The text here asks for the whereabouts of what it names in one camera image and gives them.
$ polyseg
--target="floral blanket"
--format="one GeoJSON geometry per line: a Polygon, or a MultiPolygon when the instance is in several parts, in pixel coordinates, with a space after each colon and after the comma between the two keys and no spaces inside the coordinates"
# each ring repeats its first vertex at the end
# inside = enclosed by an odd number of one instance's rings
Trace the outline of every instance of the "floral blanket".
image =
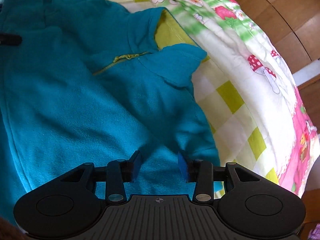
{"type": "Polygon", "coordinates": [[[114,0],[135,12],[169,9],[210,57],[193,75],[221,164],[235,161],[302,196],[320,154],[292,74],[235,0],[114,0]]]}

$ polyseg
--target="blue garment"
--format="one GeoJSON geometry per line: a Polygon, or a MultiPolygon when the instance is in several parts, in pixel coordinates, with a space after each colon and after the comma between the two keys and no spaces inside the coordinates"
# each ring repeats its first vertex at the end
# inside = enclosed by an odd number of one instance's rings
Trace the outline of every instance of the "blue garment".
{"type": "MultiPolygon", "coordinates": [[[[106,0],[5,0],[0,31],[23,38],[20,46],[0,46],[10,148],[1,154],[13,159],[23,185],[18,195],[82,163],[105,166],[140,150],[144,163],[138,180],[125,185],[128,195],[192,196],[195,185],[182,180],[177,153],[220,164],[192,91],[191,74],[206,52],[188,44],[159,51],[154,33],[163,10],[131,14],[106,0]],[[116,56],[144,52],[92,75],[116,56]]],[[[1,183],[4,194],[11,182],[1,183]]]]}

